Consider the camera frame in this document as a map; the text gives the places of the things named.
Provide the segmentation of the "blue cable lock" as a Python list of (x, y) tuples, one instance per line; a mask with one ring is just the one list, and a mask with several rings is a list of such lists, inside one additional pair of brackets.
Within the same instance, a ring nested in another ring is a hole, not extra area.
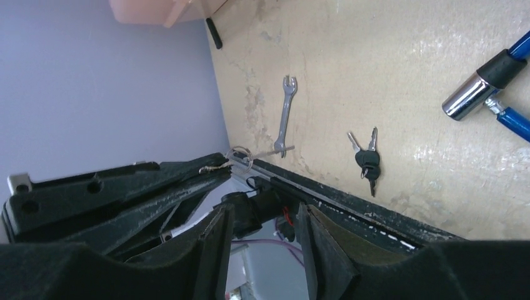
[(504, 90), (528, 65), (529, 33), (510, 48), (503, 49), (478, 68), (442, 104), (451, 119), (460, 121), (480, 105), (486, 106), (496, 120), (525, 141), (529, 141), (529, 119), (501, 104), (496, 95)]

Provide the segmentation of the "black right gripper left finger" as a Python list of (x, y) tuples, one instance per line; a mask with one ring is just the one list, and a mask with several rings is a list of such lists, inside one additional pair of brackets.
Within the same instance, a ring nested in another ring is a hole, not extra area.
[(223, 299), (234, 207), (120, 262), (84, 244), (1, 246), (2, 299)]

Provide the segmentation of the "single key with ring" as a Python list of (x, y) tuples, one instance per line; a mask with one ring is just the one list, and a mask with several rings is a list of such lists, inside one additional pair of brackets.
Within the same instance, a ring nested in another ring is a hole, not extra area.
[(224, 157), (227, 159), (226, 162), (218, 166), (203, 166), (199, 169), (199, 174), (206, 174), (218, 169), (230, 168), (236, 163), (236, 159), (241, 159), (244, 162), (242, 173), (247, 173), (253, 167), (255, 160), (262, 159), (275, 154), (286, 153), (287, 151), (293, 149), (295, 149), (295, 146), (289, 146), (281, 150), (271, 150), (253, 154), (248, 148), (242, 146), (234, 146), (225, 154)]

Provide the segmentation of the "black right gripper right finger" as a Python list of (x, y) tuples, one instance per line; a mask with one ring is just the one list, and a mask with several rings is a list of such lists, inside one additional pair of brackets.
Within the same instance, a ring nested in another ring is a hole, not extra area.
[(435, 242), (404, 256), (301, 204), (311, 299), (528, 299), (528, 241)]

